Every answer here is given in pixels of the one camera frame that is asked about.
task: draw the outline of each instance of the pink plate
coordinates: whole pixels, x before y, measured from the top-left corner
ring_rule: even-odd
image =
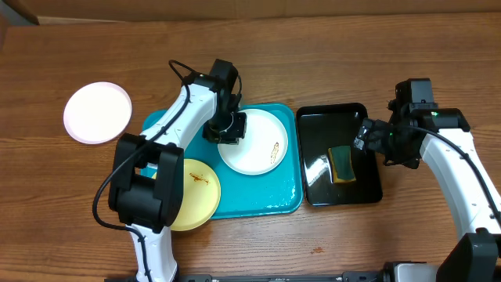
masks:
[[[64,127],[78,142],[99,144],[124,131],[132,115],[131,99],[122,87],[109,82],[86,85],[64,108]]]

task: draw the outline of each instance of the wooden table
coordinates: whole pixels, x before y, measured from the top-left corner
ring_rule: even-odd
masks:
[[[127,131],[137,134],[150,112],[179,93],[169,59],[202,72],[215,58],[233,62],[246,103],[282,102],[296,111],[360,102],[382,120],[390,117],[386,101],[396,83],[429,77],[436,101],[467,117],[501,187],[501,14],[11,27],[2,52],[0,280],[102,281],[135,273],[130,235],[98,226],[91,214],[115,142],[73,141],[63,108],[81,86],[112,81],[132,98]],[[318,274],[380,269],[393,260],[441,263],[456,234],[430,169],[379,169],[378,204],[303,203],[291,215],[218,220],[175,233],[182,273]],[[105,220],[117,222],[106,199],[100,207]]]

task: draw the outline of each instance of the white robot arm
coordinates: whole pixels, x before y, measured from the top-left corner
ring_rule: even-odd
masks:
[[[231,94],[237,78],[235,67],[222,60],[215,61],[209,75],[192,71],[183,78],[184,87],[177,100],[155,125],[140,136],[124,134],[117,143],[115,168],[147,140],[154,141],[134,164],[122,169],[110,188],[110,208],[118,212],[132,235],[138,282],[170,282],[176,278],[178,266],[172,254],[170,225],[182,202],[184,150],[200,128],[208,142],[235,144],[244,137],[246,115],[237,112],[241,94]],[[145,165],[158,168],[156,180],[135,174],[134,167]],[[138,231],[144,245],[136,235]]]
[[[385,165],[434,173],[451,210],[459,243],[440,266],[391,265],[392,282],[488,281],[499,256],[501,197],[481,164],[470,126],[457,109],[439,109],[429,79],[396,86],[390,121],[365,119],[354,146],[385,156]]]
[[[478,158],[471,133],[460,128],[451,128],[440,129],[438,134],[468,153],[487,184],[496,206],[501,209],[501,197]],[[492,234],[501,234],[477,177],[453,148],[437,137],[427,134],[420,154],[440,184],[456,225],[458,240],[465,233],[475,233],[479,228],[486,228]]]

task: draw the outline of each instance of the green sponge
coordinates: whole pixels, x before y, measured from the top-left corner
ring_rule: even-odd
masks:
[[[351,167],[351,147],[336,146],[328,149],[330,168],[334,183],[351,183],[356,181]]]

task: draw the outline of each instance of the wood grain surface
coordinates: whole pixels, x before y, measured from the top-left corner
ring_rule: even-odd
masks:
[[[498,13],[11,27],[0,56],[0,280],[102,281],[135,273],[130,235],[98,226],[91,213],[115,141],[73,141],[63,127],[64,105],[83,85],[117,83],[133,102],[127,131],[137,134],[150,112],[179,93],[169,59],[207,72],[215,58],[236,65],[246,103],[281,102],[296,111],[360,102],[383,120],[396,83],[429,77],[436,101],[467,117],[501,187]],[[321,274],[380,269],[393,260],[441,263],[456,234],[430,169],[378,161],[378,204],[303,203],[291,215],[174,233],[182,273]],[[99,210],[117,222],[106,200]]]
[[[499,0],[3,0],[32,19],[155,21],[234,20],[294,16],[357,16],[501,12]],[[40,24],[47,19],[39,18]]]

